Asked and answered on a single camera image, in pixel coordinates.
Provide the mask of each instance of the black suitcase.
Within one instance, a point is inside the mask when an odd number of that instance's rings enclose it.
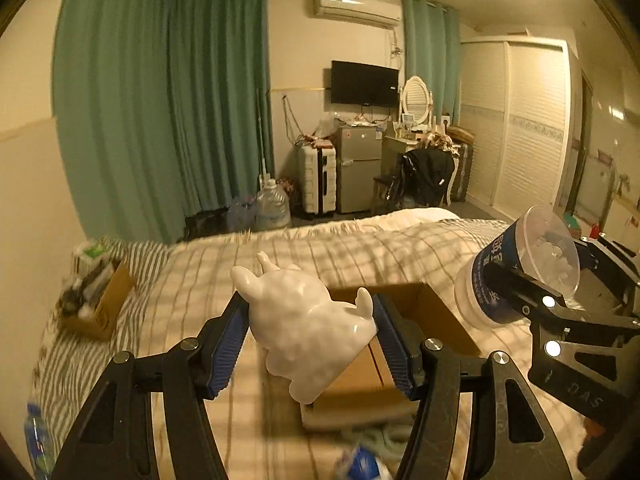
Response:
[[[451,187],[451,201],[464,202],[466,188],[469,187],[469,175],[471,174],[471,161],[474,158],[474,146],[466,142],[456,142],[454,146],[458,149],[458,171],[453,177]]]

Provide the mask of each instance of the gray mini fridge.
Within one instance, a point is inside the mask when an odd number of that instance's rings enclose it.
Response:
[[[344,126],[336,142],[338,211],[353,213],[371,208],[373,179],[380,175],[382,129]]]

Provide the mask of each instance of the plastic bucket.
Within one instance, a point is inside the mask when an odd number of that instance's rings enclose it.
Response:
[[[571,298],[580,282],[578,251],[569,231],[548,206],[534,206],[464,265],[456,276],[456,303],[475,328],[496,328],[523,316],[490,290],[484,266],[494,260],[521,270]]]

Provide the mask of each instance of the cardboard box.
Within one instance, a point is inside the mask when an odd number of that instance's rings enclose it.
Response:
[[[95,308],[94,317],[84,320],[78,316],[63,316],[61,313],[60,325],[71,332],[100,341],[108,341],[113,335],[120,309],[133,286],[134,282],[129,275],[127,266],[120,263],[113,273],[109,285],[104,289],[102,299]]]
[[[329,290],[335,301],[355,302],[356,288]],[[386,294],[405,318],[415,321],[425,338],[440,339],[462,355],[479,356],[478,346],[453,313],[426,284],[368,286],[374,294]],[[301,406],[306,428],[331,430],[402,418],[417,411],[394,385],[377,338],[316,399]]]

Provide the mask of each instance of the air conditioner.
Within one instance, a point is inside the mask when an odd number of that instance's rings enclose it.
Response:
[[[385,28],[400,25],[402,20],[400,5],[380,0],[314,0],[314,12],[316,16],[353,18]]]

